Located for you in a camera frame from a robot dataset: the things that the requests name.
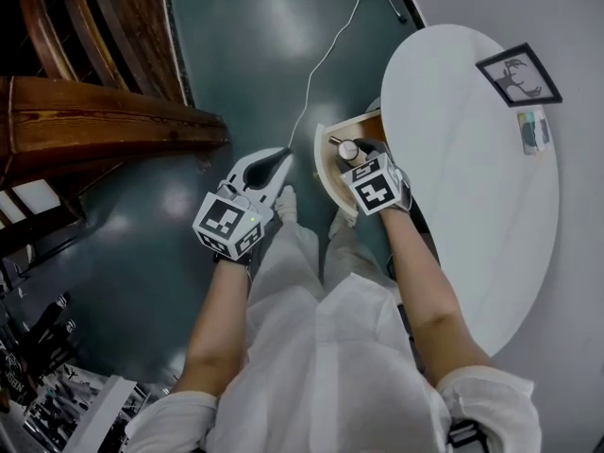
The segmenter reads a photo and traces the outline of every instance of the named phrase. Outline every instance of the white oval table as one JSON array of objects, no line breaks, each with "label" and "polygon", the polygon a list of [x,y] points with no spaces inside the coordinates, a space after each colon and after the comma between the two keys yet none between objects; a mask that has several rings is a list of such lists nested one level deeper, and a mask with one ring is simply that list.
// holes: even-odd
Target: white oval table
[{"label": "white oval table", "polygon": [[556,238],[553,148],[523,152],[516,110],[475,64],[503,48],[458,25],[436,25],[394,52],[381,89],[394,160],[436,244],[478,344],[493,355],[537,297]]}]

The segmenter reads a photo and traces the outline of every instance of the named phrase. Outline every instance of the deer picture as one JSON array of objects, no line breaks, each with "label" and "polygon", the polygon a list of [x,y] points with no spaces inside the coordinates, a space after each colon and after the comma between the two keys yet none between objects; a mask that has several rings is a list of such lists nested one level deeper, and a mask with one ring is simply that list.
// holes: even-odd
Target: deer picture
[{"label": "deer picture", "polygon": [[515,82],[513,80],[516,73],[512,69],[518,69],[519,67],[522,67],[522,66],[527,67],[526,63],[524,63],[520,59],[510,59],[510,60],[506,60],[504,63],[505,63],[506,68],[503,70],[503,77],[501,77],[495,81],[495,83],[504,92],[507,92],[509,87],[516,87],[520,91],[522,91],[527,97],[538,97],[541,95],[541,90],[542,90],[541,86],[537,86],[535,89],[527,91],[522,87],[523,84],[525,83],[524,80],[522,82]]}]

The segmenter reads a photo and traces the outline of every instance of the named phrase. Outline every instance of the black and white marker cube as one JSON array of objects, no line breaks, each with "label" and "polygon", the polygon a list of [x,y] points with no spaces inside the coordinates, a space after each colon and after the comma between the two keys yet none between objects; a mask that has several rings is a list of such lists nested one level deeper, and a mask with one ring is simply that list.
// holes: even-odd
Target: black and white marker cube
[{"label": "black and white marker cube", "polygon": [[214,193],[208,193],[193,222],[202,244],[234,260],[264,236],[261,217]]},{"label": "black and white marker cube", "polygon": [[366,215],[388,208],[401,199],[401,176],[387,153],[344,173],[342,180]]}]

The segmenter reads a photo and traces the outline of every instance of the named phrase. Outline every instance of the dark green floor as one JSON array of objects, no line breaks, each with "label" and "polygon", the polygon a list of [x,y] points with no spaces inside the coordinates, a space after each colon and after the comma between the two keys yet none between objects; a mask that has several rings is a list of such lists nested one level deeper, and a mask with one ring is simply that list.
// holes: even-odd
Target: dark green floor
[{"label": "dark green floor", "polygon": [[[354,3],[174,0],[195,103],[225,118],[232,149],[222,150],[205,172],[189,156],[131,164],[110,176],[86,196],[90,230],[34,276],[25,299],[10,297],[11,308],[32,315],[70,289],[82,365],[170,382],[166,368],[186,345],[212,269],[210,252],[191,230],[197,209],[232,164],[229,153],[237,158],[287,144],[308,73]],[[394,3],[407,14],[401,0]],[[413,30],[384,0],[362,0],[352,26],[315,74],[290,180],[299,220],[320,234],[323,246],[335,208],[314,177],[316,125],[363,113],[379,95],[391,54]],[[372,237],[383,262],[379,229],[364,220],[360,234]]]}]

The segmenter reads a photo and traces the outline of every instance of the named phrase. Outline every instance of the white pants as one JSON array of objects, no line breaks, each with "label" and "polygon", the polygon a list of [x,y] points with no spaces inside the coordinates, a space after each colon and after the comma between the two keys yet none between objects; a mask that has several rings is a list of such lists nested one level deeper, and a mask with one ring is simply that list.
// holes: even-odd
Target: white pants
[{"label": "white pants", "polygon": [[319,280],[319,239],[316,234],[298,223],[285,222],[266,251],[254,278],[248,306],[292,286],[308,290],[321,302],[353,273],[390,290],[396,303],[400,304],[396,282],[382,274],[371,251],[357,241],[354,229],[343,226],[329,243],[323,272],[324,286]]}]

